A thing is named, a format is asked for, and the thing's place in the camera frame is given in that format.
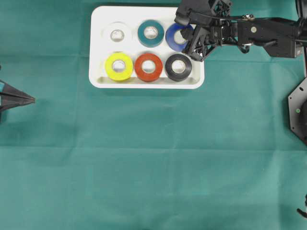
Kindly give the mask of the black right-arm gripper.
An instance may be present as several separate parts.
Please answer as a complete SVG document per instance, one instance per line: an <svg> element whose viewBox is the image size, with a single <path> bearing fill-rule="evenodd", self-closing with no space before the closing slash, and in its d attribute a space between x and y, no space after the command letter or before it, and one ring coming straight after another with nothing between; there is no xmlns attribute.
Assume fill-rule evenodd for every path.
<svg viewBox="0 0 307 230"><path fill-rule="evenodd" d="M195 28L185 28L180 31L188 41L182 53L191 59L203 62L218 46L237 46L237 18L230 16L230 0L216 0L213 8L215 16L210 16L209 25L195 25Z"/></svg>

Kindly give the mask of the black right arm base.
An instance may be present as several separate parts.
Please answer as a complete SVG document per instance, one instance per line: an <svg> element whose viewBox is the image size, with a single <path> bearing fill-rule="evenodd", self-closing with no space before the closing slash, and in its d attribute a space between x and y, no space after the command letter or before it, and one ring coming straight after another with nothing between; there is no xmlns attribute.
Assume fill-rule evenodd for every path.
<svg viewBox="0 0 307 230"><path fill-rule="evenodd" d="M307 144L307 79L288 96L289 121L291 131Z"/></svg>

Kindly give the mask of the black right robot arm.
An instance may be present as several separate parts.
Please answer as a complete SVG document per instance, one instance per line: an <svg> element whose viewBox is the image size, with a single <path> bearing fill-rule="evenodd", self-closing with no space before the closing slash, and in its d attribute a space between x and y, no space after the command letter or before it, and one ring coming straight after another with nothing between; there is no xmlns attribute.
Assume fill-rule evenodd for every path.
<svg viewBox="0 0 307 230"><path fill-rule="evenodd" d="M182 53L203 62L218 46L236 46L243 54L260 46L271 57L296 58L307 53L307 2L295 2L298 20L256 18L252 14L231 16L230 0L183 0L175 22L195 25L181 31L187 45Z"/></svg>

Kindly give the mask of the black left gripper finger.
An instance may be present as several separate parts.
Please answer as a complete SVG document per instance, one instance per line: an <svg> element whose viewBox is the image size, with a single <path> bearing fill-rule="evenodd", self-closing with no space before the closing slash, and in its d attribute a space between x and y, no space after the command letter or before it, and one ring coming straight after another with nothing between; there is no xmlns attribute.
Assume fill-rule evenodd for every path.
<svg viewBox="0 0 307 230"><path fill-rule="evenodd" d="M28 100L28 99L24 99L24 100L17 100L17 101L13 101L13 100L9 100L9 99L1 99L0 101L0 111L3 112L5 110L11 109L11 108L15 108L15 107L19 107L19 106L25 106L28 104L34 104L35 100Z"/></svg>
<svg viewBox="0 0 307 230"><path fill-rule="evenodd" d="M5 83L4 81L0 81L0 94L4 96L11 96L16 98L23 98L34 101L35 98L24 93L23 91L20 91L11 85Z"/></svg>

